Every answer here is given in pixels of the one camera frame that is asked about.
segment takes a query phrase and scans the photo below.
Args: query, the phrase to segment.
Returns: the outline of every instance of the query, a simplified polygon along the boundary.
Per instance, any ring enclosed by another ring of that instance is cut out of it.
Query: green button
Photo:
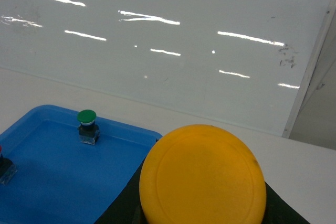
[[[82,110],[77,115],[77,120],[81,123],[91,123],[96,119],[97,115],[93,110]]]

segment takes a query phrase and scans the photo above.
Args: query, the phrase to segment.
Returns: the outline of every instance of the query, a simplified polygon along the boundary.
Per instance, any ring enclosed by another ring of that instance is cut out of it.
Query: plastic tray
[[[95,145],[79,139],[77,112],[36,107],[0,135],[18,172],[0,185],[0,223],[94,223],[125,187],[157,132],[97,117]]]

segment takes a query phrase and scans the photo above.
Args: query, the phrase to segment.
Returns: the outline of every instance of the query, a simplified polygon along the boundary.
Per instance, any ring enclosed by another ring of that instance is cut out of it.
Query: black cloth
[[[148,224],[140,205],[139,179],[143,163],[126,187],[94,224]],[[309,224],[266,183],[266,210],[262,224]]]

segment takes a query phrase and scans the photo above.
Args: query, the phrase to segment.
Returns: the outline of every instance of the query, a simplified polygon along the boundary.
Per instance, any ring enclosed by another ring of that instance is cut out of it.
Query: yellow round lid
[[[189,125],[162,137],[140,175],[149,224],[260,224],[266,187],[259,164],[236,136]]]

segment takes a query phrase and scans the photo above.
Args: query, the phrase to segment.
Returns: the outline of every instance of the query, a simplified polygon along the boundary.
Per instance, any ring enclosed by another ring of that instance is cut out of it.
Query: white table
[[[0,133],[30,109],[53,104],[154,130],[162,135],[188,124],[211,124],[245,142],[265,181],[311,223],[336,220],[336,151],[170,111],[0,68]]]

